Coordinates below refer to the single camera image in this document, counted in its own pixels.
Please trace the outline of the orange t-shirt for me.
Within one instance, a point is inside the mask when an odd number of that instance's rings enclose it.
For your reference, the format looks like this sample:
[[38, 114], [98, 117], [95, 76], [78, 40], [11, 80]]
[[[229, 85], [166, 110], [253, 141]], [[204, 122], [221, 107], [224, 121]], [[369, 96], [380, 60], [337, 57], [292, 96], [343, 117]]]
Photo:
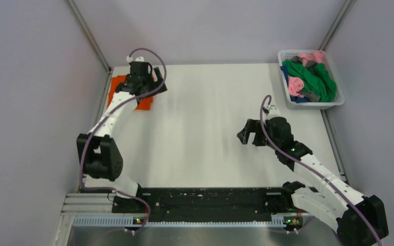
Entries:
[[[110, 83], [110, 90], [108, 93], [108, 103], [107, 106], [109, 106], [112, 102], [113, 95], [115, 93], [116, 87], [120, 84], [123, 83], [126, 80], [126, 75], [119, 75], [115, 76], [111, 79]], [[151, 104], [153, 102], [153, 97], [149, 98], [144, 98], [141, 99], [138, 106], [136, 107], [136, 110], [146, 110], [149, 111], [151, 109]]]

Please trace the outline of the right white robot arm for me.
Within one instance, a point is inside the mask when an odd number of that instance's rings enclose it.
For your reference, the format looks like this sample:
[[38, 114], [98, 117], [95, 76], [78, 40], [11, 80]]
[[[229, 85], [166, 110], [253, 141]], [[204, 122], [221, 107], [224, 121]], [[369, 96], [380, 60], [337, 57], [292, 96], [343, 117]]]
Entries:
[[284, 183], [280, 197], [284, 210], [308, 212], [329, 226], [342, 245], [383, 244], [389, 231], [379, 197], [367, 197], [328, 170], [309, 147], [295, 140], [285, 118], [248, 119], [237, 137], [246, 145], [251, 133], [253, 145], [272, 148], [281, 164], [311, 185]]

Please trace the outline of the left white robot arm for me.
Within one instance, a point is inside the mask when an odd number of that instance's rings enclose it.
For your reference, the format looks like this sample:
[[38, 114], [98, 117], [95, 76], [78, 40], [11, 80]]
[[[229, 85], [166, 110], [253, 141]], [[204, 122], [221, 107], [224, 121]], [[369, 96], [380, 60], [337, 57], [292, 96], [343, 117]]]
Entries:
[[113, 87], [110, 103], [100, 121], [76, 139], [81, 191], [108, 191], [123, 198], [130, 211], [150, 214], [141, 186], [124, 171], [124, 159], [114, 138], [144, 99], [166, 90], [158, 67], [141, 60], [129, 63], [129, 73]]

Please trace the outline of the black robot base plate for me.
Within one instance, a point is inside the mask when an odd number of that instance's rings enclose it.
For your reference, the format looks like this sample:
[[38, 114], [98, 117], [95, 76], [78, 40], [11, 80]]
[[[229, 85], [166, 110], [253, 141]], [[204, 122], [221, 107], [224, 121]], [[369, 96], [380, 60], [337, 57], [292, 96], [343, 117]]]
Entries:
[[281, 187], [139, 188], [137, 198], [116, 197], [113, 213], [144, 214], [149, 222], [267, 222], [273, 215], [300, 215]]

